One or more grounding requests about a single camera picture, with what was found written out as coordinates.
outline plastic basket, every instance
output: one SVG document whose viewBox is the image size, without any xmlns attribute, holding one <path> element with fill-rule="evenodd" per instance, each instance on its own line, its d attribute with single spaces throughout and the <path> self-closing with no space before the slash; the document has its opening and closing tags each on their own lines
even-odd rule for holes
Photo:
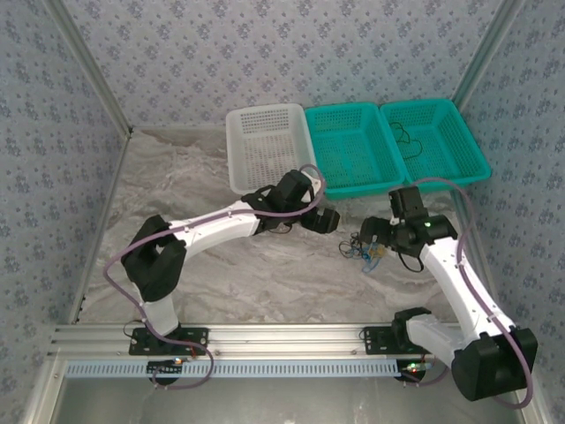
<svg viewBox="0 0 565 424">
<path fill-rule="evenodd" d="M 384 193 L 404 181 L 402 157 L 375 104 L 310 108 L 306 121 L 330 200 Z"/>
<path fill-rule="evenodd" d="M 230 187 L 247 194 L 276 185 L 289 170 L 316 164 L 299 104 L 233 110 L 226 117 Z"/>
<path fill-rule="evenodd" d="M 442 177 L 460 186 L 487 179 L 491 170 L 456 106 L 448 99 L 414 100 L 388 103 L 380 111 L 390 124 L 395 140 L 402 128 L 410 135 L 410 144 L 397 143 L 412 183 L 426 177 Z M 450 190 L 442 183 L 424 183 L 426 192 Z"/>
</svg>

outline white marble surface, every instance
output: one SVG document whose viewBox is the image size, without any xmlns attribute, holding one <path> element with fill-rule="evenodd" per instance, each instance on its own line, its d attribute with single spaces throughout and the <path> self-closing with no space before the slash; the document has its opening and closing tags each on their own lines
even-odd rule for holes
<svg viewBox="0 0 565 424">
<path fill-rule="evenodd" d="M 108 228 L 90 277 L 80 322 L 127 322 L 134 308 L 102 277 L 103 264 L 126 247 L 143 222 L 199 216 L 238 199 L 230 190 L 223 128 L 134 133 Z M 448 193 L 425 196 L 433 213 L 456 224 Z M 232 240 L 185 262 L 174 300 L 182 322 L 389 322 L 395 311 L 424 306 L 455 317 L 433 277 L 414 274 L 389 253 L 371 274 L 344 259 L 340 241 L 366 216 L 389 217 L 386 196 L 337 201 L 339 228 L 319 235 L 295 226 Z M 132 289 L 121 265 L 110 274 Z"/>
</svg>

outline wall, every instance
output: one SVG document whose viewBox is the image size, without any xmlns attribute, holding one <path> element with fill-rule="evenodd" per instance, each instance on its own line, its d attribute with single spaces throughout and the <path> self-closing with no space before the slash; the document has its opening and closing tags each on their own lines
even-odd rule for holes
<svg viewBox="0 0 565 424">
<path fill-rule="evenodd" d="M 134 125 L 450 97 L 500 0 L 64 0 Z"/>
<path fill-rule="evenodd" d="M 565 5 L 526 2 L 464 115 L 493 177 L 471 189 L 501 302 L 539 339 L 565 422 Z"/>
<path fill-rule="evenodd" d="M 122 145 L 40 0 L 0 2 L 0 422 L 69 314 Z"/>
</svg>

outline teal plastic basket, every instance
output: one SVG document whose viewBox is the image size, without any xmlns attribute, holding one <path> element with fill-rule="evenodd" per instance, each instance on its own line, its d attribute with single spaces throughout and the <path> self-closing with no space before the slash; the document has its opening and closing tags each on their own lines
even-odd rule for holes
<svg viewBox="0 0 565 424">
<path fill-rule="evenodd" d="M 375 104 L 321 106 L 305 114 L 330 200 L 384 193 L 404 181 L 402 157 Z"/>
<path fill-rule="evenodd" d="M 388 103 L 380 111 L 403 157 L 406 181 L 442 177 L 460 186 L 487 179 L 491 169 L 456 106 L 448 99 Z M 402 129 L 410 135 L 403 137 Z M 451 190 L 442 183 L 424 183 L 422 191 Z"/>
</svg>

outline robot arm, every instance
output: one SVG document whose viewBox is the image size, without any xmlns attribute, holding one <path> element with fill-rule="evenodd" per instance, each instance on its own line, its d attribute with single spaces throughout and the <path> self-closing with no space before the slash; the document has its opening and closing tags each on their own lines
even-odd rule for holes
<svg viewBox="0 0 565 424">
<path fill-rule="evenodd" d="M 139 293 L 140 304 L 157 333 L 167 336 L 178 328 L 171 293 L 177 287 L 183 264 L 195 254 L 228 240 L 273 230 L 281 223 L 288 226 L 300 223 L 307 230 L 322 234 L 334 231 L 340 216 L 331 209 L 312 208 L 301 216 L 286 217 L 263 216 L 260 213 L 299 211 L 313 201 L 318 190 L 319 180 L 292 170 L 282 177 L 277 186 L 247 194 L 231 206 L 211 214 L 170 223 L 160 216 L 147 219 L 132 243 L 168 228 L 185 226 L 185 231 L 146 243 L 122 258 L 127 276 Z M 230 213 L 243 209 L 249 209 L 250 213 Z M 197 221 L 200 224 L 192 228 L 191 223 Z"/>
<path fill-rule="evenodd" d="M 457 234 L 445 216 L 429 216 L 417 187 L 389 194 L 394 218 L 365 219 L 360 238 L 377 241 L 399 255 L 418 258 L 433 274 L 461 329 L 441 323 L 430 311 L 417 307 L 395 314 L 392 329 L 401 347 L 419 345 L 448 367 L 458 389 L 469 400 L 523 389 L 524 371 L 508 340 L 492 322 L 495 316 L 514 338 L 530 370 L 538 342 L 529 329 L 519 329 L 496 305 L 463 254 L 467 277 L 479 297 L 492 311 L 488 316 L 463 280 L 456 259 Z"/>
</svg>

